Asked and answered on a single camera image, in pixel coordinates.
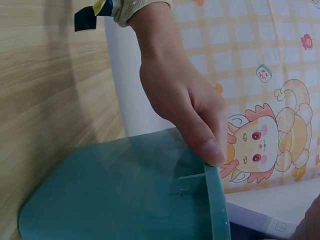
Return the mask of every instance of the pink cheek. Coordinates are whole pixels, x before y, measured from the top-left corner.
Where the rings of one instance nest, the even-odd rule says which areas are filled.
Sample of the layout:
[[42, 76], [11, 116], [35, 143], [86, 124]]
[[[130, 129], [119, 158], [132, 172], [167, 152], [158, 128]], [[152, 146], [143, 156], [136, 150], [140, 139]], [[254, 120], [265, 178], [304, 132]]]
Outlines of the pink cheek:
[[267, 163], [267, 155], [262, 155], [261, 164], [265, 165]]
[[268, 133], [268, 127], [267, 127], [266, 124], [263, 124], [263, 125], [261, 126], [260, 132], [261, 132], [262, 136], [267, 135], [267, 133]]

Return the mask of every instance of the fingernail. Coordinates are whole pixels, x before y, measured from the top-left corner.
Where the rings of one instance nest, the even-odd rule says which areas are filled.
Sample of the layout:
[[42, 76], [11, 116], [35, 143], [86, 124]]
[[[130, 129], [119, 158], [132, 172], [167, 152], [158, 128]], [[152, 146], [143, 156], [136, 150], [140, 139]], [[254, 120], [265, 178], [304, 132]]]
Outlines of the fingernail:
[[212, 139], [206, 141], [200, 147], [200, 151], [204, 160], [212, 166], [219, 167], [225, 162], [224, 157], [221, 151], [219, 150], [219, 146]]

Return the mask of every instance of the printed cloth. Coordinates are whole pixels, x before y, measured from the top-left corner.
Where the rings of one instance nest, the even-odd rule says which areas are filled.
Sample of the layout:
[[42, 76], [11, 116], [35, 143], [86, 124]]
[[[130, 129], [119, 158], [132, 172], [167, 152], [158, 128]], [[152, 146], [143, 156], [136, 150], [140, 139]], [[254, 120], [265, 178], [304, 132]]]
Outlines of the printed cloth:
[[226, 193], [320, 175], [320, 0], [175, 0], [189, 59], [230, 106]]

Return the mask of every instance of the wood grain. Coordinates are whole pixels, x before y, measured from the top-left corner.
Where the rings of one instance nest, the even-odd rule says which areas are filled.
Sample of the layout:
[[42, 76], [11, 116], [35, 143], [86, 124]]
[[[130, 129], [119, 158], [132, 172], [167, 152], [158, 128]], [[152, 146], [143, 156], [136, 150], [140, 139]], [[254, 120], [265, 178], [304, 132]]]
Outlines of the wood grain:
[[26, 197], [76, 146], [124, 136], [103, 19], [92, 0], [0, 0], [0, 239], [20, 239]]

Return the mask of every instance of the red eye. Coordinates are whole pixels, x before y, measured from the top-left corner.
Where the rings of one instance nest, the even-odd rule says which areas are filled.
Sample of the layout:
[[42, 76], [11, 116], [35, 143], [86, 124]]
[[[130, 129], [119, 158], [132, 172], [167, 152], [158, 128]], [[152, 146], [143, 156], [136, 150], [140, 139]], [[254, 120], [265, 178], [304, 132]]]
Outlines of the red eye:
[[252, 139], [253, 139], [253, 140], [259, 140], [260, 138], [261, 138], [261, 132], [255, 131], [255, 132], [252, 134]]
[[261, 155], [260, 154], [256, 154], [253, 156], [252, 161], [254, 162], [259, 162], [261, 160]]

